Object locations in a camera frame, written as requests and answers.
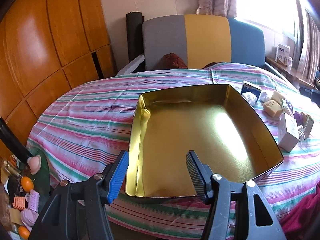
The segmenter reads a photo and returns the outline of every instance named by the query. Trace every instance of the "round table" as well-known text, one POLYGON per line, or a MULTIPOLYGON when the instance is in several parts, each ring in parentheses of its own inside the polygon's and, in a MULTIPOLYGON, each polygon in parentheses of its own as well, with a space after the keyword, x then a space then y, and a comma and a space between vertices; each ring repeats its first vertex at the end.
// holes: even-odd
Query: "round table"
MULTIPOLYGON (((54 187, 62 179, 78 182, 101 172, 129 146, 132 118, 141 93, 200 84, 228 83, 237 91, 247 80, 264 90, 278 90, 291 100, 296 111, 315 120, 311 135, 292 152, 283 152, 284 163, 258 182, 279 219, 320 181, 320 110, 289 83, 273 74, 242 64, 220 63, 206 70, 160 70, 121 75, 78 86, 57 99, 33 127, 27 147, 46 155, 54 187)), ((255 111, 277 140, 279 120, 270 118, 258 101, 255 111)), ((199 239, 208 206, 199 200, 168 204, 138 204, 123 188, 114 203, 106 206, 109 220, 132 230, 165 239, 199 239)), ((234 229, 230 212, 227 237, 234 229)))

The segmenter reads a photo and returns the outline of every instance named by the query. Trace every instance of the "bright window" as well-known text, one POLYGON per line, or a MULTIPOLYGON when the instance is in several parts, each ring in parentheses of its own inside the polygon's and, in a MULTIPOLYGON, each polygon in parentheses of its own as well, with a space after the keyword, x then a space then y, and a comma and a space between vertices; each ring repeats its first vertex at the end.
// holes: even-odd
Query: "bright window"
POLYGON ((294 37, 295 0, 237 0, 237 18, 294 37))

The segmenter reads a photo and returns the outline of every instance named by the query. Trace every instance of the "open box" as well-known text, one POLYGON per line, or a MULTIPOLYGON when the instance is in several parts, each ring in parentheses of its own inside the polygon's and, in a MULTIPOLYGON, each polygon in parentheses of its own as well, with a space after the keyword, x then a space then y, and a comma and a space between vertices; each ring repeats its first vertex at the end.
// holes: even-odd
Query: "open box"
POLYGON ((125 192, 140 203, 196 195, 186 167, 194 150, 229 181, 257 181, 283 162, 273 136, 230 85, 143 93, 135 110, 125 192))

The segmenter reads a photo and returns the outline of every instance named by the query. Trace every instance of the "beige wall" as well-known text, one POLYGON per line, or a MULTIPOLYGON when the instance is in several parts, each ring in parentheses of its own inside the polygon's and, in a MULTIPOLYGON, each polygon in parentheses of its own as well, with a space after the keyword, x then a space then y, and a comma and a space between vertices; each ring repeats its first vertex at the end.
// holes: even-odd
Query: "beige wall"
POLYGON ((194 14, 198 0, 101 0, 118 69, 128 63, 125 15, 140 11, 145 20, 174 14, 194 14))

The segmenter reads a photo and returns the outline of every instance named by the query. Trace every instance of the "wooden shelf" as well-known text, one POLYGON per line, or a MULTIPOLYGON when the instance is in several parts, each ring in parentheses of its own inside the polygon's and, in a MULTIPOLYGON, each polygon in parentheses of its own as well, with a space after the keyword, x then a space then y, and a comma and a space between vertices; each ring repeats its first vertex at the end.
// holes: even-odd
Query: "wooden shelf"
POLYGON ((280 71, 285 72, 286 75, 289 75, 292 81, 297 81, 300 85, 306 86, 308 88, 314 89, 314 85, 310 84, 301 78, 297 77, 297 70, 294 68, 288 68, 287 66, 276 62, 274 59, 266 57, 266 62, 272 66, 277 67, 280 71))

